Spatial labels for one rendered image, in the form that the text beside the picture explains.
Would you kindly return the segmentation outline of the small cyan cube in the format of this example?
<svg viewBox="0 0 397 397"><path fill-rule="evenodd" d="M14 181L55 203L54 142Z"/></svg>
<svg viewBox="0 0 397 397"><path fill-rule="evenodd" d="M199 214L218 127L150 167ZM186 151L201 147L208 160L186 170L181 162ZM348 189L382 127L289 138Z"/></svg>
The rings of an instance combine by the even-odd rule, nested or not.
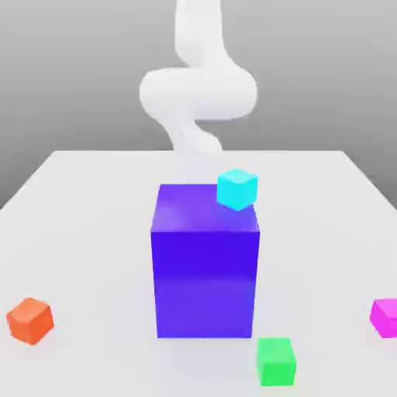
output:
<svg viewBox="0 0 397 397"><path fill-rule="evenodd" d="M235 211L253 205L257 200L258 177L248 171L235 168L217 178L217 202Z"/></svg>

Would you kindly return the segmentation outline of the large purple box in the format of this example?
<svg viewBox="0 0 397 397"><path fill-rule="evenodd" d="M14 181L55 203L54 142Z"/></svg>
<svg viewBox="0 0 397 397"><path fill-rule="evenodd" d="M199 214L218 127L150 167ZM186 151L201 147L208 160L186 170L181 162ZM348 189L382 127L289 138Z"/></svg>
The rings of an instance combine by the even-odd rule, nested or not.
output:
<svg viewBox="0 0 397 397"><path fill-rule="evenodd" d="M252 205L218 203L215 185L162 184L150 238L158 337L251 337L260 243Z"/></svg>

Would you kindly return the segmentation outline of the small green cube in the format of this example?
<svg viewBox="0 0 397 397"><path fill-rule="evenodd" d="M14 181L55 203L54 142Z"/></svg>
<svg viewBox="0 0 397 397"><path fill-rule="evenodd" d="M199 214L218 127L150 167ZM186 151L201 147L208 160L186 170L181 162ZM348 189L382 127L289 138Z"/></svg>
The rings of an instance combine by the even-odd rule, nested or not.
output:
<svg viewBox="0 0 397 397"><path fill-rule="evenodd" d="M297 361L289 338L258 338L256 362L261 386L294 384Z"/></svg>

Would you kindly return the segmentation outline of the small magenta cube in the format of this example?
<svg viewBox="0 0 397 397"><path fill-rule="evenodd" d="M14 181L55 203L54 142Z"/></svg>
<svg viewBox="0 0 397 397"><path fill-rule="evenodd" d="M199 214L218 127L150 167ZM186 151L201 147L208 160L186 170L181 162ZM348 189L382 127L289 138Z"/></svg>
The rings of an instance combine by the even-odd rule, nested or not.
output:
<svg viewBox="0 0 397 397"><path fill-rule="evenodd" d="M375 299L370 321L382 338L397 337L397 299Z"/></svg>

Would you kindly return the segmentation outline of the small orange cube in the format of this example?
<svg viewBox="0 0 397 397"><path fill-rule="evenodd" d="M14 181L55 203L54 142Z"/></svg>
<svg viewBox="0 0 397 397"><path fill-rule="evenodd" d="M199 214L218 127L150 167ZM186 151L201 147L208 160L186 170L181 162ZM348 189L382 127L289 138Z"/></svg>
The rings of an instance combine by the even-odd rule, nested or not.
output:
<svg viewBox="0 0 397 397"><path fill-rule="evenodd" d="M35 345L54 327L51 307L34 298L23 299L6 314L11 335L24 343Z"/></svg>

